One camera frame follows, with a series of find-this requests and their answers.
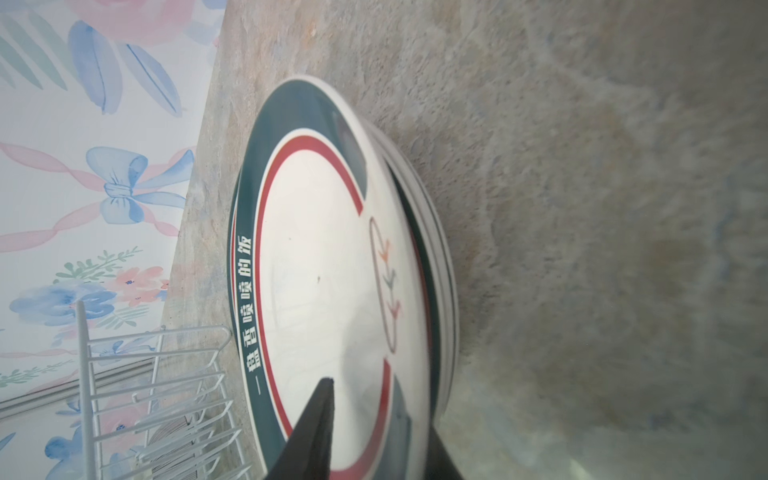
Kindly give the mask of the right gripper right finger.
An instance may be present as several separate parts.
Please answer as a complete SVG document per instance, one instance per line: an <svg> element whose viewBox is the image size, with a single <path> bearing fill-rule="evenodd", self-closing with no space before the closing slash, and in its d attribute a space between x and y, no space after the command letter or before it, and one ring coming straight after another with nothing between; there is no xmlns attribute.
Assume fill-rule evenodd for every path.
<svg viewBox="0 0 768 480"><path fill-rule="evenodd" d="M463 480L462 474L455 466L434 426L429 432L424 478L426 480Z"/></svg>

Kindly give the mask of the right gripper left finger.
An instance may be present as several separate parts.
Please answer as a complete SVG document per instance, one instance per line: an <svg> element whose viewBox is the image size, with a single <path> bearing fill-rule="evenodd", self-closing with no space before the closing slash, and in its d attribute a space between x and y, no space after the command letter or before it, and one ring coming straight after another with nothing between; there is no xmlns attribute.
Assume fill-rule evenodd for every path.
<svg viewBox="0 0 768 480"><path fill-rule="evenodd" d="M335 413L334 381L322 378L266 480L321 479L331 472Z"/></svg>

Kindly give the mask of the green red banded plate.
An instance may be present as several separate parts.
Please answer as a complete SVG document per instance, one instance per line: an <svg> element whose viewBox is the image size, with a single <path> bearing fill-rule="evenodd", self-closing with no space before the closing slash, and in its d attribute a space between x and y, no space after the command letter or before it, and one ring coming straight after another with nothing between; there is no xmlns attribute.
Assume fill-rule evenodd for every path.
<svg viewBox="0 0 768 480"><path fill-rule="evenodd" d="M431 413L419 263L386 162L327 83L297 76L265 100L239 174L228 254L263 466L275 467L328 378L331 477L421 478Z"/></svg>

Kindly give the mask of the orange sunburst plate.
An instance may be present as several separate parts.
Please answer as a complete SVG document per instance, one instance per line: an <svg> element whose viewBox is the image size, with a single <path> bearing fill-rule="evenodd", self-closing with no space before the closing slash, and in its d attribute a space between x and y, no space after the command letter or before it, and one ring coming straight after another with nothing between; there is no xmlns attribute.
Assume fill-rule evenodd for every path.
<svg viewBox="0 0 768 480"><path fill-rule="evenodd" d="M446 412L460 345L460 312L454 266L440 217L411 162L370 121L362 121L387 162L419 260L429 334L430 409L437 423Z"/></svg>

